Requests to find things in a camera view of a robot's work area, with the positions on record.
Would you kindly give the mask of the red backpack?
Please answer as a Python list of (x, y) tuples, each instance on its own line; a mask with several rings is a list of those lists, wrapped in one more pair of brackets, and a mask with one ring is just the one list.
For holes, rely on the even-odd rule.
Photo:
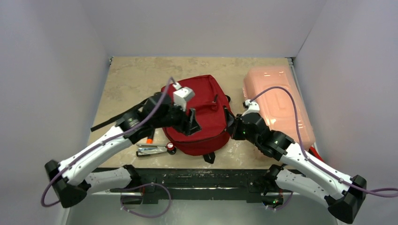
[(106, 125), (114, 123), (123, 132), (143, 121), (149, 113), (160, 103), (154, 115), (138, 129), (123, 135), (132, 144), (147, 138), (153, 129), (161, 128), (169, 140), (177, 149), (191, 156), (203, 156), (210, 164), (214, 162), (215, 151), (221, 149), (230, 139), (226, 132), (226, 118), (224, 108), (230, 111), (230, 98), (227, 96), (216, 79), (211, 75), (200, 75), (178, 81), (183, 87), (193, 89), (195, 96), (187, 103), (186, 112), (190, 108), (196, 110), (196, 119), (201, 130), (186, 135), (177, 132), (171, 127), (168, 113), (173, 103), (174, 87), (166, 89), (162, 87), (160, 92), (144, 99), (134, 107), (116, 115), (96, 126), (91, 131), (96, 131)]

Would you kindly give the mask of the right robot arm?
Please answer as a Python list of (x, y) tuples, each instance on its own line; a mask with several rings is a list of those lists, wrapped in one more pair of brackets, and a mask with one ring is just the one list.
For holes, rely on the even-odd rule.
[(233, 140), (249, 141), (265, 156), (291, 165), (326, 191), (321, 197), (336, 219), (352, 224), (366, 198), (367, 181), (328, 166), (302, 151), (299, 143), (280, 131), (270, 130), (257, 112), (226, 113), (227, 132)]

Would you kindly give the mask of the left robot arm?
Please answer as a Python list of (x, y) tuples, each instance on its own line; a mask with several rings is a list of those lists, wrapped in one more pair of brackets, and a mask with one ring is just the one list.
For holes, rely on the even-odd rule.
[(95, 169), (157, 128), (175, 128), (185, 136), (200, 131), (195, 109), (187, 106), (194, 95), (189, 88), (176, 90), (172, 95), (157, 92), (110, 119), (111, 128), (92, 144), (65, 160), (49, 160), (45, 164), (49, 178), (46, 190), (53, 189), (58, 203), (64, 208), (77, 205), (89, 194), (107, 189), (136, 191), (140, 179), (132, 165), (107, 172), (95, 172)]

